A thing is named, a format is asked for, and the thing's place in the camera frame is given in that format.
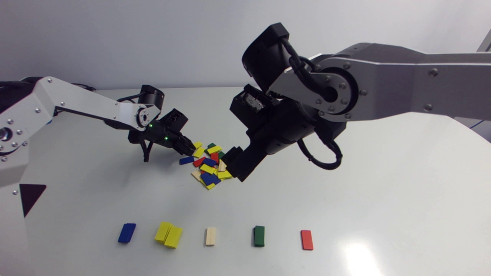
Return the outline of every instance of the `white wall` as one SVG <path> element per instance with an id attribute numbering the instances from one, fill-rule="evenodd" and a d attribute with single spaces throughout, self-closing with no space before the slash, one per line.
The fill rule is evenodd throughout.
<path id="1" fill-rule="evenodd" d="M 357 42 L 475 52 L 485 0 L 2 0 L 0 80 L 52 75 L 98 89 L 240 86 L 247 46 L 282 22 L 304 56 Z"/>

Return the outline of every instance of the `green wooden block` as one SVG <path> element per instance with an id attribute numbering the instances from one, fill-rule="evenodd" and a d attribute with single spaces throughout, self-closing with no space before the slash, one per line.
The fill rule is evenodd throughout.
<path id="1" fill-rule="evenodd" d="M 254 246 L 264 247 L 264 226 L 254 227 Z"/>

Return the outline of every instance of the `silver robotic arm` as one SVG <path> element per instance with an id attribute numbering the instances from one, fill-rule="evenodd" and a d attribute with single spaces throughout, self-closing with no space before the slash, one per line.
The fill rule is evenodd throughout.
<path id="1" fill-rule="evenodd" d="M 312 59 L 322 97 L 291 68 L 275 92 L 319 110 L 328 121 L 373 120 L 405 112 L 491 119 L 491 54 L 427 55 L 402 47 L 360 43 Z"/>

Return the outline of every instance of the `yellow wooden block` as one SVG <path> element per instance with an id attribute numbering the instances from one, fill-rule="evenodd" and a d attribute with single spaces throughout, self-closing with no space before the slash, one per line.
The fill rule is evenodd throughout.
<path id="1" fill-rule="evenodd" d="M 169 230 L 172 228 L 172 223 L 170 222 L 161 222 L 157 233 L 155 234 L 155 240 L 159 243 L 163 244 L 169 234 Z"/>
<path id="2" fill-rule="evenodd" d="M 232 175 L 230 174 L 230 172 L 228 172 L 228 170 L 221 171 L 221 172 L 218 173 L 218 178 L 220 180 L 228 179 L 228 178 L 232 178 Z"/>
<path id="3" fill-rule="evenodd" d="M 220 159 L 218 163 L 218 171 L 225 171 L 227 168 L 227 165 L 225 165 L 225 162 Z"/>
<path id="4" fill-rule="evenodd" d="M 196 158 L 201 158 L 201 155 L 203 155 L 204 152 L 205 152 L 205 148 L 199 147 L 196 149 L 193 156 Z"/>
<path id="5" fill-rule="evenodd" d="M 209 173 L 209 174 L 213 174 L 215 172 L 215 168 L 214 167 L 210 167 L 206 164 L 203 164 L 201 167 L 200 167 L 201 170 Z"/>
<path id="6" fill-rule="evenodd" d="M 195 148 L 199 148 L 199 147 L 201 147 L 203 145 L 203 143 L 201 143 L 200 141 L 197 141 L 193 145 L 194 145 Z"/>
<path id="7" fill-rule="evenodd" d="M 177 248 L 182 232 L 183 232 L 182 228 L 172 226 L 170 228 L 169 234 L 167 235 L 167 238 L 165 239 L 164 245 L 167 246 L 168 248 Z"/>
<path id="8" fill-rule="evenodd" d="M 217 233 L 216 227 L 208 227 L 206 229 L 206 245 L 214 246 L 215 245 L 215 235 Z"/>
<path id="9" fill-rule="evenodd" d="M 203 186 L 205 186 L 205 188 L 207 188 L 208 190 L 211 190 L 215 187 L 215 184 L 214 183 L 211 183 L 210 185 L 206 185 L 205 182 L 202 182 L 203 183 Z"/>
<path id="10" fill-rule="evenodd" d="M 206 150 L 206 152 L 208 152 L 209 154 L 212 154 L 212 153 L 215 153 L 215 152 L 219 152 L 221 151 L 221 147 L 220 146 L 214 146 L 214 147 L 211 147 L 209 149 Z"/>

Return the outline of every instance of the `blue wooden block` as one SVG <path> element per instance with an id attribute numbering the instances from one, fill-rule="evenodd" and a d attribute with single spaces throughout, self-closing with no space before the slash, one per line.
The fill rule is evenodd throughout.
<path id="1" fill-rule="evenodd" d="M 121 234 L 119 234 L 119 243 L 129 243 L 133 232 L 135 231 L 136 223 L 125 223 L 123 229 L 121 229 Z"/>
<path id="2" fill-rule="evenodd" d="M 214 180 L 213 175 L 214 174 L 209 174 L 207 172 L 201 174 L 201 179 L 203 179 L 206 186 L 211 185 L 213 183 L 213 180 Z"/>
<path id="3" fill-rule="evenodd" d="M 184 164 L 189 164 L 194 162 L 194 157 L 193 156 L 188 156 L 179 159 L 179 165 L 184 165 Z"/>
<path id="4" fill-rule="evenodd" d="M 205 160 L 203 160 L 203 164 L 206 164 L 210 167 L 213 167 L 217 164 L 217 162 L 213 159 L 210 159 L 210 158 L 205 158 Z"/>

